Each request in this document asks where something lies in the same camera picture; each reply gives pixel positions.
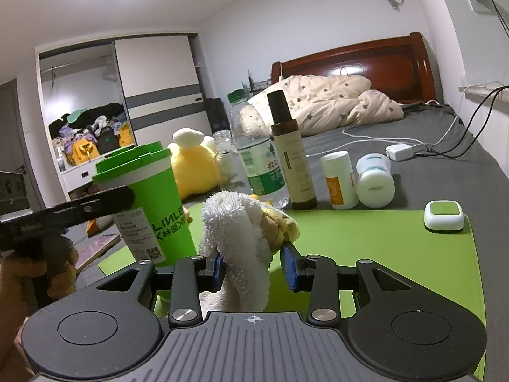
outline orange label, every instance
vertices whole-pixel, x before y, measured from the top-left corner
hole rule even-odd
[[[327,178],[327,188],[329,188],[330,202],[334,205],[343,205],[343,195],[341,194],[341,186],[338,178]]]

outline clothes pile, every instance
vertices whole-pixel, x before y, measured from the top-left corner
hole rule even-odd
[[[49,124],[49,133],[71,166],[134,142],[120,103],[66,113]]]

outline wall outlet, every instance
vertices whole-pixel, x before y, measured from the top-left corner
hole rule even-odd
[[[491,14],[491,9],[486,7],[481,1],[478,0],[468,0],[470,8],[472,11],[478,14]]]

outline brown spray bottle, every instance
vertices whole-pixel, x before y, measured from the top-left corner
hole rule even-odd
[[[296,119],[292,119],[283,90],[267,94],[274,124],[271,126],[292,208],[310,210],[317,205],[304,145]]]

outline green cup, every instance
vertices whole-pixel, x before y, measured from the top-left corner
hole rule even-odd
[[[161,142],[119,151],[96,164],[93,181],[101,191],[129,186],[134,203],[113,214],[116,226],[136,260],[157,267],[196,255],[170,163]]]

